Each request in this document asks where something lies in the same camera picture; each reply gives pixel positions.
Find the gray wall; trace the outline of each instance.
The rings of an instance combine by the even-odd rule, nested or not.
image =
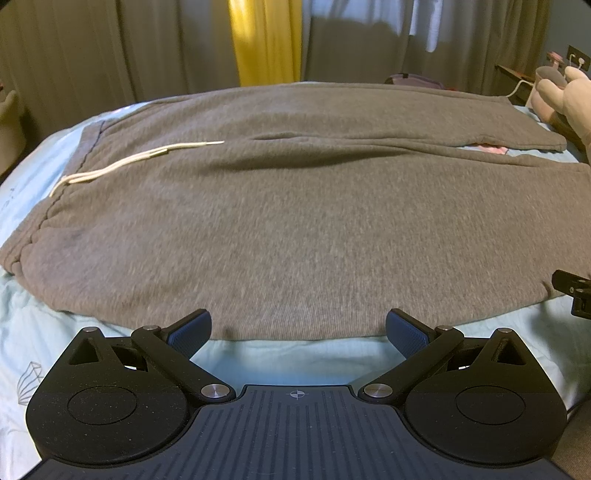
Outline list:
[[[548,51],[555,51],[566,59],[569,45],[591,56],[591,7],[589,4],[584,0],[554,0],[552,3],[550,25],[540,64],[546,63]]]

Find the white drawstring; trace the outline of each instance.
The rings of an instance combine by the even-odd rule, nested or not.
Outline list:
[[[130,163],[140,161],[140,160],[148,160],[152,157],[157,157],[158,155],[164,155],[171,150],[179,150],[181,148],[197,148],[197,147],[204,147],[205,145],[218,145],[223,143],[222,141],[216,142],[188,142],[188,143],[175,143],[172,145],[165,145],[164,147],[157,147],[152,148],[151,150],[146,150],[145,152],[136,153],[134,155],[130,155],[129,157],[125,157],[121,160],[112,163],[108,167],[102,168],[100,170],[92,170],[92,171],[85,171],[82,173],[73,173],[72,175],[65,175],[60,178],[60,181],[56,183],[56,185],[51,189],[49,196],[51,197],[56,190],[68,183],[81,183],[83,181],[90,181],[97,179],[98,177],[103,176],[106,173],[116,170],[123,165],[129,165]]]

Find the purple bag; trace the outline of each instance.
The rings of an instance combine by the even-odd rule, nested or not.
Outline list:
[[[409,85],[412,87],[423,87],[423,88],[435,88],[437,90],[445,90],[442,83],[436,82],[435,80],[421,77],[420,75],[414,75],[412,73],[398,73],[392,75],[386,79],[384,83],[390,85]]]

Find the gray curtain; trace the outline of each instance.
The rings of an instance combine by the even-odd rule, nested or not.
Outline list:
[[[227,2],[12,0],[0,79],[32,144],[130,103],[238,86]]]
[[[487,94],[497,63],[537,66],[550,0],[304,0],[303,78],[382,83],[416,73]]]

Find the pink object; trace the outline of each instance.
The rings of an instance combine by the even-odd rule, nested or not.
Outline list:
[[[493,145],[476,145],[478,150],[488,153],[496,153],[499,155],[505,155],[509,149],[507,147],[494,147]]]
[[[548,60],[552,62],[551,67],[554,69],[558,69],[560,63],[563,61],[562,56],[557,54],[555,51],[549,51],[547,57]]]

